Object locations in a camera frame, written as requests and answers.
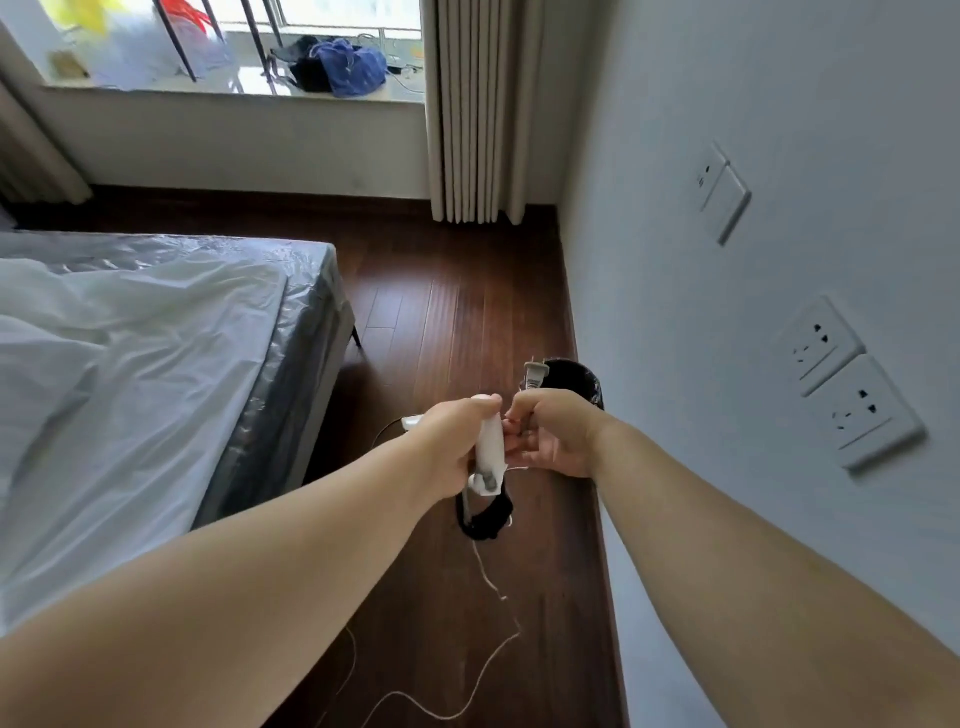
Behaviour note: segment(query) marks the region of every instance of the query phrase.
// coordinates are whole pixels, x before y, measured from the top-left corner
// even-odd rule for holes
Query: person's right hand
[[[611,421],[610,415],[565,389],[519,392],[503,421],[507,465],[590,477],[594,444]]]

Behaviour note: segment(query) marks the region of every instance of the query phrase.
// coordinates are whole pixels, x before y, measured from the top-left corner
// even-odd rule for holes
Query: person's right arm
[[[559,390],[516,395],[504,428],[512,465],[593,478],[660,620],[731,728],[960,725],[956,655],[638,430]]]

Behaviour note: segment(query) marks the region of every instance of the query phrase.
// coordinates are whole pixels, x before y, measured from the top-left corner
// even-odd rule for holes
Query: wooden floor
[[[364,348],[351,344],[310,465],[320,477],[364,454],[380,428],[437,401],[516,391],[531,356],[572,355],[559,239],[538,224],[466,227],[422,217],[134,198],[81,213],[32,214],[33,227],[231,234],[322,240],[337,247]],[[386,437],[397,435],[396,429]],[[469,726],[619,726],[611,610],[594,495],[548,473],[507,475],[514,525],[479,545],[485,585],[452,502],[423,519],[342,634],[271,718],[271,728],[360,728],[387,692]],[[433,726],[392,697],[369,726]]]

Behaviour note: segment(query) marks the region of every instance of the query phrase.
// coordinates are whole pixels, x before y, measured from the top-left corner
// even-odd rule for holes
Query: forearm
[[[260,726],[431,505],[421,460],[388,443],[31,619],[0,641],[0,723]]]
[[[595,479],[660,618],[733,728],[955,725],[957,658],[900,610],[612,425]]]

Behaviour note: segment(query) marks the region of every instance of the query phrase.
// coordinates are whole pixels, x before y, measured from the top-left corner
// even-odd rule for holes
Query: wall switch
[[[863,465],[924,433],[920,418],[866,354],[824,382],[808,401],[844,468]]]
[[[729,165],[720,171],[720,177],[707,198],[700,216],[711,240],[723,245],[730,237],[737,221],[750,202],[747,185],[737,177]]]
[[[866,351],[826,296],[794,318],[774,341],[774,349],[802,397]]]
[[[707,206],[707,199],[720,179],[720,173],[728,164],[730,162],[716,144],[710,144],[699,156],[696,175],[691,186],[692,204],[695,210],[700,212]]]

